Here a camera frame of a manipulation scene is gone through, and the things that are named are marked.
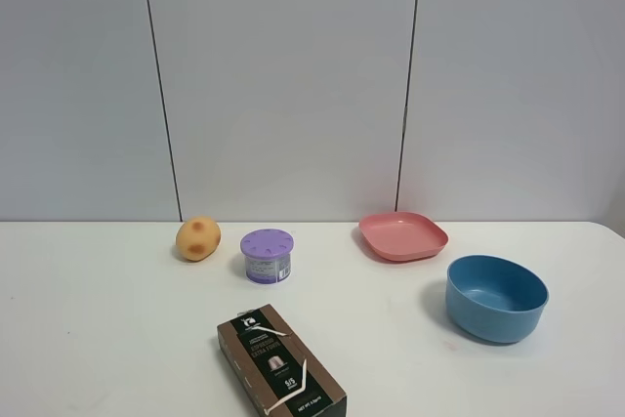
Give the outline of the yellow toy potato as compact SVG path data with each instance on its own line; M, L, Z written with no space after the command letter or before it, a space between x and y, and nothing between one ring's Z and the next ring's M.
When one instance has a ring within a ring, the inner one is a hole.
M212 255L222 238L219 225L209 217L194 217L179 228L175 245L188 262L199 262Z

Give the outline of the pink square plate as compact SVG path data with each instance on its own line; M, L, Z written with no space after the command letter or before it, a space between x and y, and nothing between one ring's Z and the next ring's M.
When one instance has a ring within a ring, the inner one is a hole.
M448 243L443 229L429 218L412 212L370 215L359 221L358 228L371 250L390 262L432 258Z

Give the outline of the brown coffee capsule box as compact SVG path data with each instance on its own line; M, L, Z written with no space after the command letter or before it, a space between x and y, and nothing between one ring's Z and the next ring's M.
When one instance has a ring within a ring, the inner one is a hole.
M220 324L217 334L260 416L346 417L347 393L272 305Z

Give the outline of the purple lidded round container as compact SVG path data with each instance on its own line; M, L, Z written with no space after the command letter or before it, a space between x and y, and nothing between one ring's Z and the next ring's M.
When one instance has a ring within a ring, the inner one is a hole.
M291 273L294 239L282 229L257 229L240 241L249 280L259 284L275 284Z

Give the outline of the blue bowl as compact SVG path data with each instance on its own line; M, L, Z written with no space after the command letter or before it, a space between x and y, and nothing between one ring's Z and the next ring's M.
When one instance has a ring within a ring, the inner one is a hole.
M469 255L446 272L445 308L462 330L494 344L514 344L537 327L549 301L546 284L509 260Z

